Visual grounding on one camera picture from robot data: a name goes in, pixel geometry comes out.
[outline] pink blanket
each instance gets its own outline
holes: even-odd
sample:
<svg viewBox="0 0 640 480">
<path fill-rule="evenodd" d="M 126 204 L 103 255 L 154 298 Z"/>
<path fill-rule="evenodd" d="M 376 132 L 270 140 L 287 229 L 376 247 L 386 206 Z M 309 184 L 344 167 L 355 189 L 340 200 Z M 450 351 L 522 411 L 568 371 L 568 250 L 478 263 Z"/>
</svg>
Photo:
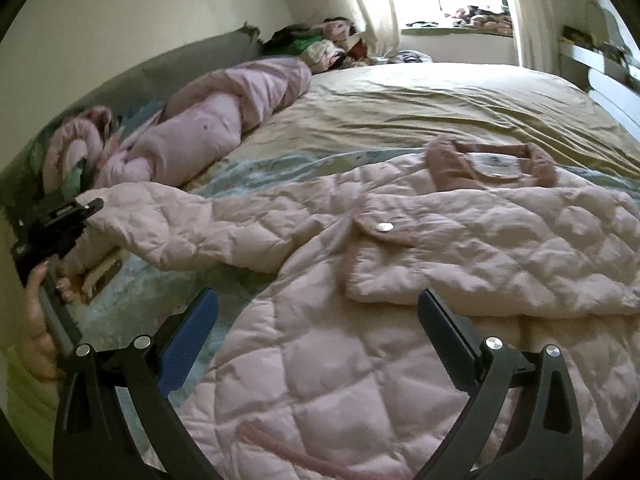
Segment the pink blanket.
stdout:
<svg viewBox="0 0 640 480">
<path fill-rule="evenodd" d="M 176 92 L 162 112 L 117 145 L 97 121 L 79 116 L 56 130 L 43 167 L 45 192 L 86 158 L 95 188 L 121 182 L 180 186 L 240 145 L 241 135 L 296 101 L 311 72 L 297 57 L 249 61 L 205 74 Z"/>
</svg>

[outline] cable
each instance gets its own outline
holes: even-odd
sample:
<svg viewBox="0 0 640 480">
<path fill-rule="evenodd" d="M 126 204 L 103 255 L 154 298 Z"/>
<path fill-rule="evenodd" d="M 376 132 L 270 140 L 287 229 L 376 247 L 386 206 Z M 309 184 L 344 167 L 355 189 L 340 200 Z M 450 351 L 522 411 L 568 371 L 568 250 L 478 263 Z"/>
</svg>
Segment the cable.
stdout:
<svg viewBox="0 0 640 480">
<path fill-rule="evenodd" d="M 302 23 L 306 23 L 309 20 L 311 20 L 312 18 L 316 17 L 318 14 L 320 14 L 323 10 L 325 10 L 327 8 L 327 6 L 329 5 L 329 2 L 331 0 L 327 0 L 324 5 L 322 7 L 320 7 L 318 10 L 316 10 L 316 12 L 314 12 L 311 16 L 309 16 L 304 22 Z"/>
</svg>

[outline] jacket sleeve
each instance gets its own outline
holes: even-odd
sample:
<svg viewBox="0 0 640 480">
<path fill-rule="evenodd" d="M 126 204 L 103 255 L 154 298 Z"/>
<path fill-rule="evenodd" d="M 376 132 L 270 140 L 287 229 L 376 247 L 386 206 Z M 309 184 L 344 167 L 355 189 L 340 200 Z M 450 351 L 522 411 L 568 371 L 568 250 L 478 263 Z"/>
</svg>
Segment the jacket sleeve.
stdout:
<svg viewBox="0 0 640 480">
<path fill-rule="evenodd" d="M 398 164 L 372 164 L 347 173 L 225 198 L 203 198 L 153 182 L 92 190 L 104 208 L 91 217 L 65 263 L 82 273 L 123 247 L 162 270 L 193 270 L 215 262 L 277 272 L 284 261 L 360 196 L 404 173 Z"/>
</svg>

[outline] black clamp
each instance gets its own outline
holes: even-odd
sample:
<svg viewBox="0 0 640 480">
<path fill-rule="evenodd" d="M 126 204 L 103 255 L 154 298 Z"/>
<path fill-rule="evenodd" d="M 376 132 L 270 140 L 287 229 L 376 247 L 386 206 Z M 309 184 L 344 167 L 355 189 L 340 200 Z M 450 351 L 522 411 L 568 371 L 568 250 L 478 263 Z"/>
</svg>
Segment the black clamp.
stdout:
<svg viewBox="0 0 640 480">
<path fill-rule="evenodd" d="M 580 480 L 582 430 L 560 350 L 538 354 L 482 338 L 431 290 L 418 318 L 454 386 L 469 394 L 458 420 L 414 480 Z M 510 388 L 522 387 L 510 426 L 489 464 L 473 471 Z"/>
<path fill-rule="evenodd" d="M 168 394 L 180 388 L 218 314 L 206 288 L 155 336 L 126 348 L 76 348 L 56 419 L 54 477 L 60 480 L 222 480 L 191 439 Z M 582 433 L 575 394 L 561 352 L 539 354 L 482 338 L 430 290 L 418 318 L 454 386 L 469 401 L 414 480 L 580 480 Z M 167 473 L 146 465 L 130 436 L 115 392 L 129 389 L 146 434 Z M 510 388 L 522 387 L 497 457 L 472 470 Z"/>
</svg>

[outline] human hand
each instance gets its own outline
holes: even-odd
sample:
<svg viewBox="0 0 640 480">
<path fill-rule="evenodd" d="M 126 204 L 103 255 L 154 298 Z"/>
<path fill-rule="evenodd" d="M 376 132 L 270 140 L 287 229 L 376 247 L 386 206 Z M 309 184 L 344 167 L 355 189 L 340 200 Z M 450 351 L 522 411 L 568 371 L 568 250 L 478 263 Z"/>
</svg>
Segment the human hand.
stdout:
<svg viewBox="0 0 640 480">
<path fill-rule="evenodd" d="M 76 301 L 88 303 L 86 296 L 82 293 L 82 279 L 79 276 L 74 275 L 63 262 L 58 264 L 56 273 L 59 276 L 56 289 L 62 301 L 65 303 L 75 303 Z"/>
<path fill-rule="evenodd" d="M 38 290 L 46 275 L 46 262 L 34 267 L 29 274 L 17 354 L 25 369 L 37 380 L 55 381 L 62 376 L 58 369 L 58 349 L 47 330 L 38 299 Z"/>
</svg>

